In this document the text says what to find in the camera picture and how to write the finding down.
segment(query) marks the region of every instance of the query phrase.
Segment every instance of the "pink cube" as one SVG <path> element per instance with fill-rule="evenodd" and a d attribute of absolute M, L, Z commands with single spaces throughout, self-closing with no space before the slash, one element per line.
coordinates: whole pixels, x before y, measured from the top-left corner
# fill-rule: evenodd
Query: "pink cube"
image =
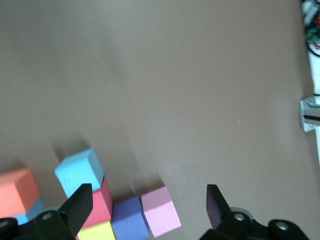
<path fill-rule="evenodd" d="M 155 238 L 181 227 L 166 186 L 142 195 L 141 200 L 145 218 Z"/>
<path fill-rule="evenodd" d="M 106 181 L 103 178 L 101 188 L 92 194 L 93 208 L 82 228 L 91 227 L 111 220 L 113 201 Z"/>

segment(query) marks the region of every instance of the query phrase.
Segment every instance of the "purple cube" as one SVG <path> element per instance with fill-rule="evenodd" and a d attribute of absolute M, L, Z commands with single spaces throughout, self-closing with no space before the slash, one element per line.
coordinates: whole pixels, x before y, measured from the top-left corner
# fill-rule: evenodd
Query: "purple cube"
<path fill-rule="evenodd" d="M 118 240 L 144 240 L 150 237 L 138 196 L 113 206 L 111 226 Z"/>

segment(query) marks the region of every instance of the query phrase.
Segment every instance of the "cube stack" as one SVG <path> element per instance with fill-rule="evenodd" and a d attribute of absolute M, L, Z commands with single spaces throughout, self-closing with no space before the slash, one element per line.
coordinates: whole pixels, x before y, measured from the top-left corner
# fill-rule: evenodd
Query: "cube stack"
<path fill-rule="evenodd" d="M 79 240 L 145 240 L 181 227 L 166 186 L 113 205 L 103 169 L 90 148 L 66 157 L 55 169 L 69 198 L 81 184 L 92 184 L 93 209 L 78 233 Z"/>
<path fill-rule="evenodd" d="M 66 157 L 55 169 L 55 175 L 68 198 L 81 184 L 92 185 L 93 208 L 78 233 L 79 240 L 114 240 L 110 223 L 113 201 L 95 151 L 90 148 Z"/>
<path fill-rule="evenodd" d="M 14 217 L 19 225 L 45 209 L 30 168 L 0 175 L 0 193 L 0 218 Z"/>

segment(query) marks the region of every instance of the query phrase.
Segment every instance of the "light blue cube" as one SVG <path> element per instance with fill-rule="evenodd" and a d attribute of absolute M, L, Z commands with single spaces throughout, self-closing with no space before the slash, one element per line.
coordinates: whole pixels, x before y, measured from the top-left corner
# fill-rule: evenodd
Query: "light blue cube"
<path fill-rule="evenodd" d="M 26 214 L 16 215 L 14 218 L 18 220 L 18 225 L 22 225 L 34 219 L 42 213 L 43 210 L 45 210 L 45 206 L 41 198 L 39 198 Z"/>
<path fill-rule="evenodd" d="M 104 171 L 93 148 L 68 156 L 54 171 L 69 198 L 81 184 L 92 184 L 92 191 L 101 188 Z"/>

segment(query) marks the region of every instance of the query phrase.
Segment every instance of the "orange cube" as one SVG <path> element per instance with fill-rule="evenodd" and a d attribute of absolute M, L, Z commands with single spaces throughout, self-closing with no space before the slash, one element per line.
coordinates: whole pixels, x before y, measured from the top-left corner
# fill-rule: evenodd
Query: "orange cube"
<path fill-rule="evenodd" d="M 24 214 L 40 197 L 30 168 L 0 175 L 0 218 Z"/>

